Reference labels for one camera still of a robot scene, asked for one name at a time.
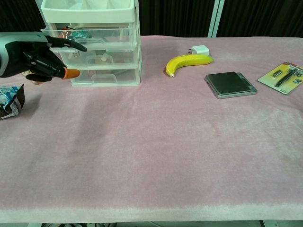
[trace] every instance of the banana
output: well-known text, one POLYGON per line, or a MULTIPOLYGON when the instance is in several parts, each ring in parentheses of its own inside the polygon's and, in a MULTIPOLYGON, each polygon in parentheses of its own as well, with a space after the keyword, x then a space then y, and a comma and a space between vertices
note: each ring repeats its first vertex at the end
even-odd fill
POLYGON ((171 59, 165 68, 166 73, 173 77, 175 71, 184 66, 190 65, 206 65, 213 61, 214 59, 205 54, 186 54, 175 57, 171 59))

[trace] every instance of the pink fleece fabric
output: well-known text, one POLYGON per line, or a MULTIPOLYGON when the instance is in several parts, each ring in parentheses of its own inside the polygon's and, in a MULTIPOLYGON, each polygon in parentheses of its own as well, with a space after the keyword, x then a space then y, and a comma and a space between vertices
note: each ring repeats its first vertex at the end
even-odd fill
POLYGON ((0 121, 0 222, 303 219, 303 86, 257 82, 303 39, 142 38, 138 87, 25 84, 17 117, 0 121), (209 65, 163 72, 206 45, 209 65), (206 74, 241 72, 253 96, 217 99, 206 74))

